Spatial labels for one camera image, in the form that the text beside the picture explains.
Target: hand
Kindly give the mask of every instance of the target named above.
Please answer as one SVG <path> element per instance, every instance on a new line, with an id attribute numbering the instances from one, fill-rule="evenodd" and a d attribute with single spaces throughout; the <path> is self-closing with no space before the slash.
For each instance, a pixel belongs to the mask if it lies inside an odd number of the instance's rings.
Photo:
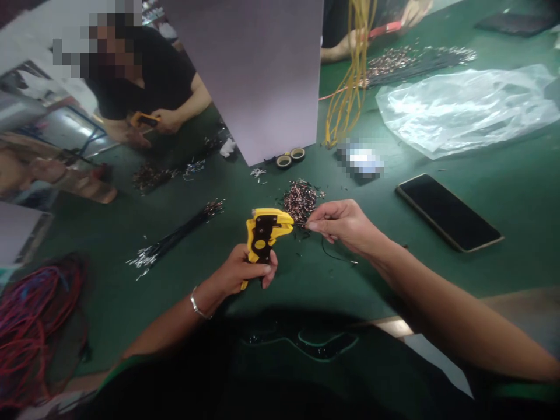
<path id="1" fill-rule="evenodd" d="M 270 265 L 251 264 L 246 262 L 249 254 L 247 244 L 237 245 L 232 253 L 218 270 L 212 274 L 208 281 L 219 288 L 226 295 L 235 295 L 241 291 L 244 280 L 263 277 L 262 288 L 267 289 L 274 279 L 278 268 L 278 259 L 274 251 L 270 251 Z"/>
<path id="2" fill-rule="evenodd" d="M 136 149 L 149 149 L 152 144 L 138 131 L 137 128 L 130 127 L 127 132 L 127 144 Z"/>
<path id="3" fill-rule="evenodd" d="M 155 110 L 150 114 L 152 117 L 159 117 L 156 130 L 162 134 L 175 134 L 183 124 L 183 119 L 177 111 Z"/>
<path id="4" fill-rule="evenodd" d="M 351 31 L 349 34 L 347 34 L 344 38 L 342 38 L 342 41 L 340 41 L 338 43 L 338 45 L 335 48 L 336 52 L 337 52 L 337 56 L 339 60 L 343 60 L 344 58 L 348 58 L 350 57 L 350 55 L 356 51 L 356 48 L 358 47 L 359 44 L 359 39 L 360 36 L 367 37 L 367 34 L 365 33 L 365 31 L 363 29 L 354 29 L 353 31 Z M 369 47 L 372 43 L 372 40 L 367 40 L 367 46 Z"/>
<path id="5" fill-rule="evenodd" d="M 432 6 L 433 0 L 409 0 L 402 14 L 402 26 L 416 26 L 428 14 Z"/>
<path id="6" fill-rule="evenodd" d="M 365 258 L 376 257 L 377 250 L 390 242 L 352 199 L 320 205 L 309 216 L 306 227 L 321 233 L 330 243 L 340 239 L 349 250 Z"/>

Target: plastic bag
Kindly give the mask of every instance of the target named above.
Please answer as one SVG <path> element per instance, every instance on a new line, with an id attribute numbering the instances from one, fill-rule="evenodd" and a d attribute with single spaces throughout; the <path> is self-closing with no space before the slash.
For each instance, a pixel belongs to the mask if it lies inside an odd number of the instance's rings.
<path id="1" fill-rule="evenodd" d="M 415 84 L 383 86 L 383 121 L 430 159 L 478 149 L 560 119 L 544 89 L 554 77 L 542 64 L 517 70 L 467 70 Z"/>

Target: bundle of wires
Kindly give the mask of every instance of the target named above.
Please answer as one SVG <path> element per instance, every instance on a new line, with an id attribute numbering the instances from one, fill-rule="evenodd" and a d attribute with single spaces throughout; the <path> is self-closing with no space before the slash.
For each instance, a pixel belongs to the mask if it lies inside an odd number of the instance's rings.
<path id="1" fill-rule="evenodd" d="M 56 333 L 76 309 L 85 276 L 84 262 L 68 254 L 4 291 L 0 304 L 0 410 L 24 408 L 39 398 L 48 400 L 67 385 L 71 374 L 52 391 L 46 375 L 59 336 Z M 87 331 L 85 325 L 82 349 Z M 76 357 L 74 369 L 78 363 Z"/>
<path id="2" fill-rule="evenodd" d="M 410 45 L 389 48 L 383 55 L 369 62 L 367 77 L 360 85 L 369 89 L 377 85 L 407 81 L 438 69 L 466 64 L 476 57 L 477 53 L 468 48 L 413 48 Z"/>
<path id="3" fill-rule="evenodd" d="M 217 152 L 223 143 L 218 135 L 206 137 L 201 150 L 172 169 L 160 169 L 155 163 L 146 162 L 132 175 L 132 184 L 142 195 L 146 195 L 178 175 L 187 180 L 188 176 L 204 169 L 206 159 Z"/>
<path id="4" fill-rule="evenodd" d="M 377 0 L 373 0 L 373 10 L 370 10 L 369 0 L 349 1 L 348 34 L 350 38 L 353 21 L 356 28 L 356 48 L 352 51 L 350 68 L 328 106 L 326 138 L 323 142 L 328 149 L 337 144 L 338 138 L 346 136 L 346 133 L 353 129 L 360 117 L 365 98 L 365 91 L 361 89 L 360 85 L 366 79 L 368 64 L 367 37 L 373 26 L 376 9 Z M 351 120 L 352 109 L 355 105 L 358 109 Z"/>
<path id="5" fill-rule="evenodd" d="M 216 201 L 209 202 L 187 223 L 179 226 L 173 232 L 160 239 L 156 244 L 139 250 L 138 256 L 135 259 L 127 261 L 128 265 L 134 265 L 136 268 L 144 267 L 144 272 L 136 281 L 138 281 L 140 277 L 145 276 L 152 267 L 171 249 L 175 248 L 185 236 L 203 223 L 207 223 L 209 219 L 217 213 L 223 213 L 223 200 L 218 201 L 216 199 Z"/>
<path id="6" fill-rule="evenodd" d="M 307 219 L 317 208 L 317 199 L 325 197 L 325 193 L 321 191 L 317 194 L 319 188 L 301 178 L 290 183 L 290 190 L 282 197 L 282 207 L 292 217 L 294 225 L 303 229 Z"/>

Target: green table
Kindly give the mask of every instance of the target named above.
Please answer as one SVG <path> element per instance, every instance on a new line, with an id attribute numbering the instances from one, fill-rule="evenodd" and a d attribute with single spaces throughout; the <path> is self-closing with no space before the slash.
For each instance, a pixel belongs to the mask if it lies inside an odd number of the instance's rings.
<path id="1" fill-rule="evenodd" d="M 531 39 L 473 29 L 476 21 L 506 7 L 470 0 L 428 16 L 394 45 L 466 46 L 477 51 L 475 69 L 513 69 L 543 63 L 558 70 L 554 39 L 541 34 Z M 518 9 L 531 2 L 519 1 Z M 380 54 L 379 47 L 372 55 Z M 334 91 L 348 62 L 322 67 L 320 96 Z M 337 165 L 334 151 L 318 145 L 307 149 L 306 160 L 286 172 L 269 169 L 258 184 L 243 158 L 235 162 L 211 157 L 195 181 L 175 178 L 146 197 L 131 185 L 131 176 L 144 156 L 119 147 L 99 156 L 115 165 L 114 185 L 120 190 L 110 205 L 61 194 L 55 221 L 36 261 L 78 251 L 90 259 L 90 282 L 84 309 L 90 323 L 91 362 L 79 366 L 83 375 L 108 369 L 131 341 L 159 314 L 210 275 L 232 247 L 246 241 L 245 220 L 251 209 L 275 207 L 277 198 L 299 177 L 320 186 L 327 200 L 355 199 L 366 215 L 393 240 L 408 244 L 423 263 L 473 295 L 482 298 L 559 283 L 560 145 L 554 124 L 519 141 L 475 153 L 431 161 L 390 134 L 376 109 L 375 91 L 352 136 L 375 144 L 385 161 L 378 180 L 359 182 Z M 317 144 L 324 138 L 328 101 L 320 104 Z M 188 156 L 205 134 L 214 130 L 215 110 L 187 123 L 178 141 L 157 139 L 154 154 L 168 163 Z M 394 193 L 395 186 L 418 174 L 433 175 L 495 225 L 506 239 L 472 254 L 452 250 Z M 183 223 L 206 202 L 227 198 L 225 213 L 198 229 L 170 252 L 149 275 L 125 262 Z M 355 267 L 327 257 L 320 238 L 298 241 L 282 237 L 275 245 L 280 260 L 276 280 L 266 291 L 258 284 L 227 304 L 226 314 L 256 314 L 268 307 L 297 307 L 340 312 L 364 320 L 395 315 L 387 303 L 393 297 L 381 277 L 359 260 Z M 332 253 L 348 255 L 341 246 Z"/>

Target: silver bracelet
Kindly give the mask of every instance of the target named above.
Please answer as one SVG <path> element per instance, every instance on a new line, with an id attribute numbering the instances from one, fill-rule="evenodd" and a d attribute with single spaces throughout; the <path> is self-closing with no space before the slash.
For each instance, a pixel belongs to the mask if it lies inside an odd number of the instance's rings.
<path id="1" fill-rule="evenodd" d="M 204 318 L 206 321 L 209 321 L 212 319 L 212 316 L 206 316 L 204 313 L 202 313 L 202 311 L 198 308 L 197 303 L 194 301 L 194 291 L 197 289 L 198 286 L 194 286 L 194 289 L 191 292 L 191 303 L 192 303 L 192 308 L 194 309 L 194 311 L 199 314 L 202 318 Z"/>

